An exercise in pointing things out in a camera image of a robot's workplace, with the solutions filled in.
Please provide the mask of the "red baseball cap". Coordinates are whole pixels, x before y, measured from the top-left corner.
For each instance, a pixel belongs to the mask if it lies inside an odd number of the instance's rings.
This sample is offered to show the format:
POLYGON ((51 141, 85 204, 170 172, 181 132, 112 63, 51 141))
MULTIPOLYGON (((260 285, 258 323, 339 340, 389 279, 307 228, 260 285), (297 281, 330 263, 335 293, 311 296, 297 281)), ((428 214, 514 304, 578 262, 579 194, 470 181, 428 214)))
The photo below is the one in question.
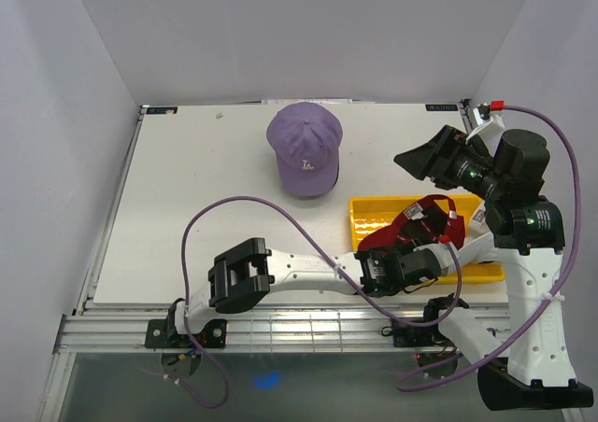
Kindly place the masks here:
POLYGON ((349 238, 354 251, 381 246, 409 253, 417 246, 449 239, 457 248, 466 236, 466 216, 473 208, 465 197, 362 197, 349 201, 349 238))

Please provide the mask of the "white baseball cap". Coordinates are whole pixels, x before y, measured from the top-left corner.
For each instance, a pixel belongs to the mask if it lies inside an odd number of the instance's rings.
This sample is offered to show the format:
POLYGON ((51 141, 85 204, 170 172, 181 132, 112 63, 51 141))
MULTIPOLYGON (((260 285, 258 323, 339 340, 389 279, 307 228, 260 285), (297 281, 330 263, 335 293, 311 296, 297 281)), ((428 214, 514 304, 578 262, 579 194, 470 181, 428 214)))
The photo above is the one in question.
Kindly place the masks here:
POLYGON ((467 235, 458 254, 463 278, 472 277, 478 283, 503 280, 504 271, 499 263, 493 234, 486 221, 484 203, 473 212, 466 229, 467 235))

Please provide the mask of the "purple baseball cap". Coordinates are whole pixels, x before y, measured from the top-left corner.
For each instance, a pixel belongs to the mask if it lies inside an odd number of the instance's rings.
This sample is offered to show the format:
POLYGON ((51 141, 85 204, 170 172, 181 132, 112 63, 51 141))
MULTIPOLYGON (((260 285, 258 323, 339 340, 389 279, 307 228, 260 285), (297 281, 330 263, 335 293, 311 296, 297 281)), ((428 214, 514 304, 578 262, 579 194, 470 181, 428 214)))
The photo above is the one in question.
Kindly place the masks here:
POLYGON ((330 192, 342 139, 340 120, 322 105, 310 102, 283 107, 266 129, 283 186, 307 198, 330 192))

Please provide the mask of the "black baseball cap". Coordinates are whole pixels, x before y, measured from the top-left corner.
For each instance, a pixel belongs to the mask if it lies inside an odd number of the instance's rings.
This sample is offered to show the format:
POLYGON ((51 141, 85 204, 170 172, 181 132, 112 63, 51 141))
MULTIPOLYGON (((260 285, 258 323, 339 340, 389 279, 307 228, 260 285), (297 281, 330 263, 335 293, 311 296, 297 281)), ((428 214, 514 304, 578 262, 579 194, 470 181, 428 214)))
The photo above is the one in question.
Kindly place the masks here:
POLYGON ((328 187, 328 191, 332 190, 335 187, 336 183, 337 183, 338 176, 339 176, 339 165, 337 164, 336 167, 335 167, 335 169, 332 170, 332 171, 335 174, 333 176, 331 175, 331 181, 330 181, 330 185, 328 187))

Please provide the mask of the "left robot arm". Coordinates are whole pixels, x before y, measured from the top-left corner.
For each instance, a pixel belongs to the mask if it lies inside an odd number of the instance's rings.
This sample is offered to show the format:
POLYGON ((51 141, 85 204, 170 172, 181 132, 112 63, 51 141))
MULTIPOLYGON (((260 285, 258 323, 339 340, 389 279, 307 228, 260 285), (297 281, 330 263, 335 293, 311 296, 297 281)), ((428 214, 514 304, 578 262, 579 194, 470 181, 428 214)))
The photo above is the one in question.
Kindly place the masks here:
POLYGON ((321 256, 270 249, 251 238, 214 259, 207 282, 174 302, 165 323, 166 339, 177 346, 206 341, 206 325, 220 315, 252 310, 265 296, 282 291, 363 292, 374 299, 435 281, 446 272, 438 249, 424 246, 403 254, 390 248, 357 251, 326 262, 321 256))

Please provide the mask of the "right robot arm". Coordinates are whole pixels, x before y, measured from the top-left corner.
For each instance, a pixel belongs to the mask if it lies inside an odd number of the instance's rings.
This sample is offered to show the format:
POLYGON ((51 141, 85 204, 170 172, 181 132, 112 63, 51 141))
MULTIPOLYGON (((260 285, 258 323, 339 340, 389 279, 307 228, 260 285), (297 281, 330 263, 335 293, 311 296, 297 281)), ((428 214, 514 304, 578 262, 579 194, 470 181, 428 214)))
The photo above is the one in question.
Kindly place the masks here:
POLYGON ((418 180, 442 190, 462 187, 483 199, 485 221, 505 272, 510 336, 500 343, 462 307, 424 318, 424 338, 450 339, 477 374, 492 411, 589 408, 592 389, 571 365, 556 289, 565 247, 562 214, 541 195, 550 155, 546 139, 511 129, 490 154, 478 135, 445 126, 429 142, 394 157, 418 180))

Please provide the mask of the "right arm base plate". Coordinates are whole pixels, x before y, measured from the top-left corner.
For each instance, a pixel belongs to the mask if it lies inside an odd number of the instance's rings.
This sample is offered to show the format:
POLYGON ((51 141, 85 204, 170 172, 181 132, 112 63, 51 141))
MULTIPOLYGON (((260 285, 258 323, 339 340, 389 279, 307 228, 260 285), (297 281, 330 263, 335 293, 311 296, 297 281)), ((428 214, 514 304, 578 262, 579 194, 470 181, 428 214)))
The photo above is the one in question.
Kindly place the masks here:
POLYGON ((392 338, 394 347, 448 347, 452 342, 442 335, 435 324, 429 327, 412 327, 392 320, 380 330, 380 335, 392 338))

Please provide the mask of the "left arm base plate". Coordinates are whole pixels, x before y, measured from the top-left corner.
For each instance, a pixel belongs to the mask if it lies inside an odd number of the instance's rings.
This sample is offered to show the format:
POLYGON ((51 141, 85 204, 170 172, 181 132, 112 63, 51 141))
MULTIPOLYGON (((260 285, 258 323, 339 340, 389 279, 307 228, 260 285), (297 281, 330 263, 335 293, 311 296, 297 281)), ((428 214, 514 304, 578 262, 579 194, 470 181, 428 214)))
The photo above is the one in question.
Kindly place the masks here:
MULTIPOLYGON (((225 319, 212 319, 193 337, 204 348, 224 348, 226 329, 227 321, 225 319)), ((179 333, 174 323, 166 318, 149 321, 144 346, 148 349, 195 348, 195 344, 191 341, 189 335, 185 331, 179 333)))

